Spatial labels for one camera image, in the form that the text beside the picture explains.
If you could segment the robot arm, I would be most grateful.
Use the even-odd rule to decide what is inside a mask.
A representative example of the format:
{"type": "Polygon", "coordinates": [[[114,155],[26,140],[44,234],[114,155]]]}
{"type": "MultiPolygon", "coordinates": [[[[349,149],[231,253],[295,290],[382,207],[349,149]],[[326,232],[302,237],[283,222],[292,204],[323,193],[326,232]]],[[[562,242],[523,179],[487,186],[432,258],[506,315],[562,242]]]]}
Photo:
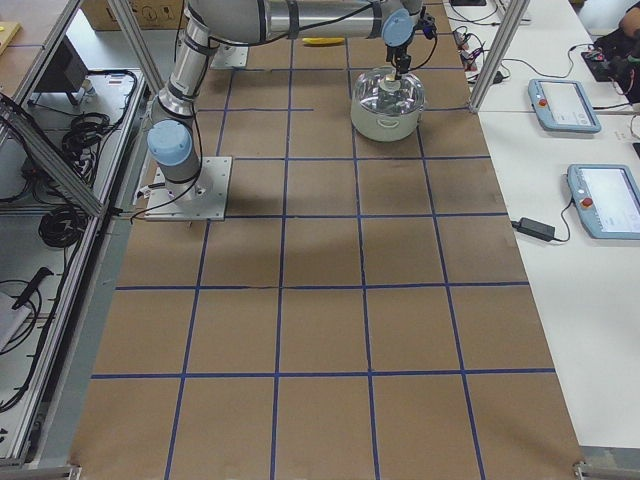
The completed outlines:
{"type": "Polygon", "coordinates": [[[195,103],[220,45],[258,47],[302,34],[381,38],[389,47],[412,40],[419,1],[190,1],[177,61],[151,106],[150,153],[171,199],[192,206],[209,188],[195,151],[195,103]]]}

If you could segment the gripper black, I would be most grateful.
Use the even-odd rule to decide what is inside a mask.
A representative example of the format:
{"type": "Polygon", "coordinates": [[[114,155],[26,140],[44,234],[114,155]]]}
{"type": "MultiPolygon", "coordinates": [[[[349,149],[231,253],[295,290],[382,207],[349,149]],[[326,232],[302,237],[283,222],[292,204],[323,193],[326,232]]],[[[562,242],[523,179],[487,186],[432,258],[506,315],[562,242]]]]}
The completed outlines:
{"type": "Polygon", "coordinates": [[[409,70],[411,65],[411,56],[408,54],[408,43],[403,43],[399,46],[387,45],[386,61],[389,62],[395,69],[396,81],[402,79],[401,70],[409,70]]]}

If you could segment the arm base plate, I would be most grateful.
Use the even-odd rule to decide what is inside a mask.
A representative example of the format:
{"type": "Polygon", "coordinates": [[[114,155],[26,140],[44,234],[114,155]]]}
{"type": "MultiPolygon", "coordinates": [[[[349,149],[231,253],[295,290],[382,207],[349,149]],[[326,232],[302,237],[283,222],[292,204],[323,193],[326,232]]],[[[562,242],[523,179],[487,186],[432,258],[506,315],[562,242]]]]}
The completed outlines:
{"type": "Polygon", "coordinates": [[[245,69],[248,54],[248,47],[221,45],[212,57],[210,68],[213,70],[245,69]]]}
{"type": "Polygon", "coordinates": [[[148,221],[223,221],[231,171],[231,157],[205,157],[200,176],[191,187],[189,183],[167,183],[157,167],[154,180],[163,186],[151,191],[143,218],[148,221]]]}

